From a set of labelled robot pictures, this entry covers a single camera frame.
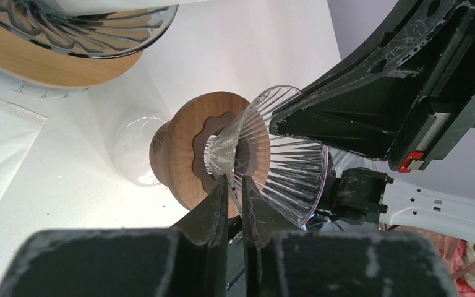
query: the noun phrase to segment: wooden surface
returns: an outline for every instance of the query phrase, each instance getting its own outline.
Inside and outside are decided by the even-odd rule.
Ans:
[[[142,51],[116,59],[85,59],[34,45],[0,27],[0,70],[52,88],[85,88],[125,73]]]
[[[193,209],[207,196],[201,180],[192,171],[194,146],[192,142],[211,117],[219,117],[231,112],[240,114],[249,102],[236,94],[214,92],[199,96],[187,102],[167,123],[164,136],[156,133],[152,140],[150,160],[158,179],[170,188],[174,197],[187,209]],[[234,203],[229,199],[228,216],[238,214]]]

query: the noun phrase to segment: white tabletop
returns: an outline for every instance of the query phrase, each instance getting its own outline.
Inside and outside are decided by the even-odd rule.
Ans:
[[[210,0],[179,8],[167,33],[127,73],[70,98],[0,87],[0,98],[48,118],[0,201],[0,278],[26,238],[49,228],[167,227],[187,211],[166,190],[124,181],[111,134],[135,106],[225,90],[253,100],[273,85],[305,87],[340,60],[326,1]]]

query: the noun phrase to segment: red plastic part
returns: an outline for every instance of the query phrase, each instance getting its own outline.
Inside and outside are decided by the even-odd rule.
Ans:
[[[423,158],[423,155],[425,155],[424,152],[411,152],[409,155],[405,158],[405,161],[401,164],[400,168],[398,168],[398,172],[400,173],[410,173],[412,170],[409,169],[409,165],[413,161],[418,161]]]

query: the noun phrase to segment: gray wall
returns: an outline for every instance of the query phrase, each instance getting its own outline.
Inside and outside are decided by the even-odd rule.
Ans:
[[[342,59],[354,51],[382,22],[397,0],[328,0]],[[409,183],[475,199],[475,129],[470,130],[442,161],[425,171],[401,174],[386,163],[378,169]]]

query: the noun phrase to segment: wooden coaster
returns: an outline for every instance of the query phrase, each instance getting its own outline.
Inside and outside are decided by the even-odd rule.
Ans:
[[[130,69],[142,51],[116,59],[76,58],[42,48],[0,27],[0,70],[51,88],[87,88]]]
[[[186,103],[154,135],[150,146],[152,169],[158,180],[168,186],[187,209],[193,209],[208,194],[192,168],[196,155],[199,157],[194,151],[194,139],[204,130],[207,119],[228,113],[236,117],[248,105],[245,98],[233,93],[205,94]],[[236,215],[239,215],[236,206],[229,199],[228,216]]]

